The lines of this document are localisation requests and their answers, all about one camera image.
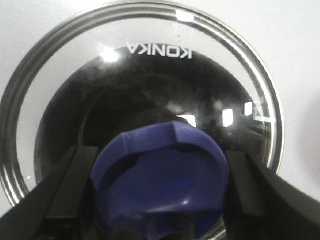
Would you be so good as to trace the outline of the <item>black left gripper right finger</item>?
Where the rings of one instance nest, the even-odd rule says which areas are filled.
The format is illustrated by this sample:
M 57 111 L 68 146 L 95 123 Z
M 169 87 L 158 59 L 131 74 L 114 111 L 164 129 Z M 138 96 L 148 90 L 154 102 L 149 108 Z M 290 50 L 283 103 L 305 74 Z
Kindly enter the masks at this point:
M 320 203 L 261 162 L 226 152 L 230 169 L 224 201 L 229 240 L 318 240 Z

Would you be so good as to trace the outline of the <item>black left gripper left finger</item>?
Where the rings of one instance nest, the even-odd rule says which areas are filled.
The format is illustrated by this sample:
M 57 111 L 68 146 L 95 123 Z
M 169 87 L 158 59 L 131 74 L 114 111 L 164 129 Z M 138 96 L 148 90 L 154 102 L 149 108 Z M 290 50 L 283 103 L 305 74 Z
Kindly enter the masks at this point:
M 97 147 L 71 147 L 49 175 L 0 219 L 0 238 L 83 239 L 81 217 L 97 153 Z

